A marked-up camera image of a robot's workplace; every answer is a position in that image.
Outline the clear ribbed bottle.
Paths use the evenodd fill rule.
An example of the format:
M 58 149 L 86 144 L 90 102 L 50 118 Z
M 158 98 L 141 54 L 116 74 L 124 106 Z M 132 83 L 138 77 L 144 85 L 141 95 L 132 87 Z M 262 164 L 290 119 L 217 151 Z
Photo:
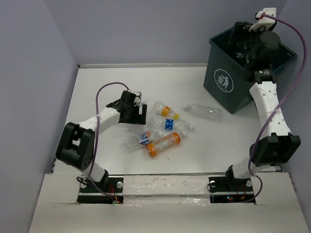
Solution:
M 238 59 L 246 59 L 246 52 L 245 50 L 237 50 L 235 52 L 235 56 L 238 58 Z

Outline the bottle blue orange white label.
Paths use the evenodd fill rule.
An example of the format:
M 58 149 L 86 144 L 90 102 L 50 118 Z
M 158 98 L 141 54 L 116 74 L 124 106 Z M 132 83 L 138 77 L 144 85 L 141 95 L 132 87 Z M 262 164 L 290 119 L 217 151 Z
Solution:
M 124 146 L 128 152 L 134 152 L 145 147 L 151 142 L 158 140 L 163 135 L 162 131 L 148 130 L 125 140 Z

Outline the large orange label bottle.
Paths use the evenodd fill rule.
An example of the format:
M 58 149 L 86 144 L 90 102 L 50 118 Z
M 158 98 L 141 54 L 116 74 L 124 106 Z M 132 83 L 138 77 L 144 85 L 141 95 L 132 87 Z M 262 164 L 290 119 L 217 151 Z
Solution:
M 187 133 L 185 131 L 179 133 L 170 133 L 159 140 L 153 141 L 146 145 L 146 150 L 151 157 L 156 157 L 159 154 L 176 147 L 181 143 L 182 138 L 186 137 Z

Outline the clear bottle white cap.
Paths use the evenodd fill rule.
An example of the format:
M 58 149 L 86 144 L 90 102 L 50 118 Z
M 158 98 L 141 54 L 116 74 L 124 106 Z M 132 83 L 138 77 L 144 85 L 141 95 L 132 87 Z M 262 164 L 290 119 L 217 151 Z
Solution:
M 145 131 L 145 125 L 141 125 L 141 124 L 132 124 L 130 126 L 130 132 L 133 133 L 142 133 Z

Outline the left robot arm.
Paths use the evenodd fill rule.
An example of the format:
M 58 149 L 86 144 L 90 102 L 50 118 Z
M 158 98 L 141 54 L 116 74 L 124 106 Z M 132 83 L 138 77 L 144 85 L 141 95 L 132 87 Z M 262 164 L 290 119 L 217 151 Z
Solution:
M 145 125 L 147 105 L 140 103 L 140 92 L 126 90 L 102 111 L 96 110 L 96 115 L 90 119 L 67 123 L 56 150 L 56 159 L 79 170 L 90 180 L 94 190 L 104 191 L 108 172 L 95 162 L 98 136 L 120 123 Z

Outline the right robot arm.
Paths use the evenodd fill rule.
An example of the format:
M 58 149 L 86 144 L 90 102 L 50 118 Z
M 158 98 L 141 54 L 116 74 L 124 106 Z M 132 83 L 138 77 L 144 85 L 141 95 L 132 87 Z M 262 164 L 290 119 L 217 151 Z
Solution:
M 269 26 L 236 22 L 228 44 L 244 51 L 245 80 L 251 85 L 249 92 L 261 124 L 249 157 L 226 171 L 224 185 L 228 190 L 235 190 L 259 171 L 287 163 L 301 140 L 287 126 L 277 96 L 272 62 L 279 51 L 279 36 Z

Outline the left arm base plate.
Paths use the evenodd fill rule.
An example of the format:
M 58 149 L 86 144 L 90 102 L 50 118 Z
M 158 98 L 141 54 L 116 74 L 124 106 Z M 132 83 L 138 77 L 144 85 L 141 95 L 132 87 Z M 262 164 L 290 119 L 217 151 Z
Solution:
M 96 184 L 102 190 L 97 190 L 92 182 L 82 176 L 77 177 L 80 183 L 77 202 L 80 204 L 123 204 L 123 183 L 124 178 L 121 176 L 112 176 L 109 178 L 105 187 L 101 184 Z

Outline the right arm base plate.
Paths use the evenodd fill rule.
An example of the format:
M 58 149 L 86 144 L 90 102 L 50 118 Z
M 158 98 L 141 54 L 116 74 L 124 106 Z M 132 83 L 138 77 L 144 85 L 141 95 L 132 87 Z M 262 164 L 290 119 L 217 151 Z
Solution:
M 228 182 L 225 176 L 209 177 L 207 190 L 211 204 L 242 203 L 255 195 L 250 179 Z

